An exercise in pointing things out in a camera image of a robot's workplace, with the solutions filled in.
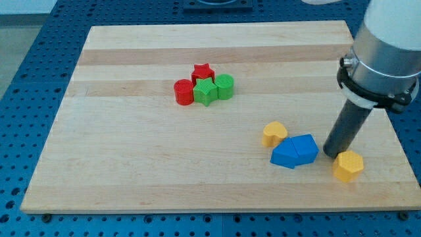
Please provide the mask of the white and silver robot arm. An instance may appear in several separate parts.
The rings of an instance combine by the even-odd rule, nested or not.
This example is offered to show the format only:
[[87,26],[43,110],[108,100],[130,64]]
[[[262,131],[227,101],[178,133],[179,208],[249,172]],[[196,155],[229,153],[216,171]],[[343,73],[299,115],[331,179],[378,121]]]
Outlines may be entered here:
[[371,0],[337,81],[363,109],[402,113],[420,83],[420,0]]

